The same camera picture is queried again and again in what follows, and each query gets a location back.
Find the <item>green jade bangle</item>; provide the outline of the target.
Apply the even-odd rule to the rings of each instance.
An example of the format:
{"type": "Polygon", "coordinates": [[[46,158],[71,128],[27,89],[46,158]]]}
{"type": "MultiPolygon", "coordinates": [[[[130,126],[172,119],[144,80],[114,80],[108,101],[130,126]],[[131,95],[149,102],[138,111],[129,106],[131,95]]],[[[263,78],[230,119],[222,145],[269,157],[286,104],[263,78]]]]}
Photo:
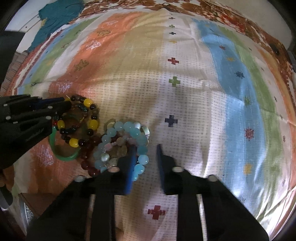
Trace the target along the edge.
{"type": "Polygon", "coordinates": [[[51,148],[54,156],[63,162],[69,162],[69,161],[73,161],[73,160],[77,159],[80,149],[76,149],[70,156],[63,156],[57,152],[57,146],[55,145],[56,133],[57,133],[57,130],[55,129],[55,127],[52,127],[52,133],[48,137],[49,145],[50,145],[50,148],[51,148]]]}

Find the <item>colourful striped bed cover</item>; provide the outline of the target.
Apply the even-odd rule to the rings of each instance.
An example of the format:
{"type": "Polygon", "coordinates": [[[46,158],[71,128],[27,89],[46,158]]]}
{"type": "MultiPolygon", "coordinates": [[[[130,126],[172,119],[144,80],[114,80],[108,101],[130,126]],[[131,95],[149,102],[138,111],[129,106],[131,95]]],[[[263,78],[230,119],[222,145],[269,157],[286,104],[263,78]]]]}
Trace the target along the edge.
{"type": "Polygon", "coordinates": [[[101,124],[138,121],[149,162],[116,199],[124,240],[175,240],[155,151],[217,175],[270,238],[295,206],[295,94],[285,48],[209,11],[131,8],[82,18],[30,54],[7,92],[93,99],[101,124]]]}

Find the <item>teal cloth garment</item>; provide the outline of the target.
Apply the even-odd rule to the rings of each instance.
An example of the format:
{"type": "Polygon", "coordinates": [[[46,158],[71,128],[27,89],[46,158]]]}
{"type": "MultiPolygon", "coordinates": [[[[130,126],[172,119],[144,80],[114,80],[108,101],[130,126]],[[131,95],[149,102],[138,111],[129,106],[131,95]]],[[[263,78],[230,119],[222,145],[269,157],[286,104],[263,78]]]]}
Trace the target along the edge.
{"type": "Polygon", "coordinates": [[[39,18],[44,23],[38,30],[27,52],[32,52],[45,42],[53,32],[78,17],[83,9],[84,1],[80,0],[60,0],[45,5],[39,10],[39,18]]]}

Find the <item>brown cardboard box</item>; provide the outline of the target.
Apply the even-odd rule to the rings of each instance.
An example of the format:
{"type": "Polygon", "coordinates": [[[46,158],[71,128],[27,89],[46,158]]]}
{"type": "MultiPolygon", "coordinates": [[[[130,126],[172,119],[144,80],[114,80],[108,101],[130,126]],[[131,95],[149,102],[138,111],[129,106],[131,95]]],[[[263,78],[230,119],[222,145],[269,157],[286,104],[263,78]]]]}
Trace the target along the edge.
{"type": "Polygon", "coordinates": [[[51,193],[20,193],[18,196],[37,218],[44,213],[57,197],[51,193]]]}

